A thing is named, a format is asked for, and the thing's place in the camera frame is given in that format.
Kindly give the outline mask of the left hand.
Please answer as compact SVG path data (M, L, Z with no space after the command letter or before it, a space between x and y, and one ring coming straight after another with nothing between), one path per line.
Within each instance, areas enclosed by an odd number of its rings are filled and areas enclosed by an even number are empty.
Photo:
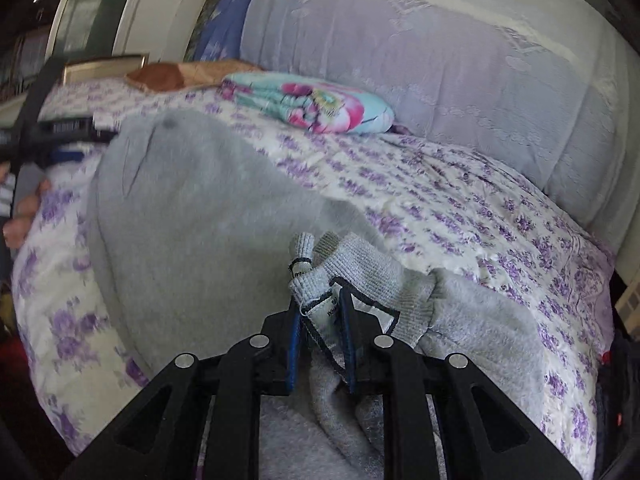
M26 181L21 183L21 190L30 191L30 194L24 195L15 204L13 217L2 226L2 236L6 247L12 250L20 249L23 246L32 228L32 222L40 209L43 196L51 189L50 180L37 167L27 166L22 171L26 171Z

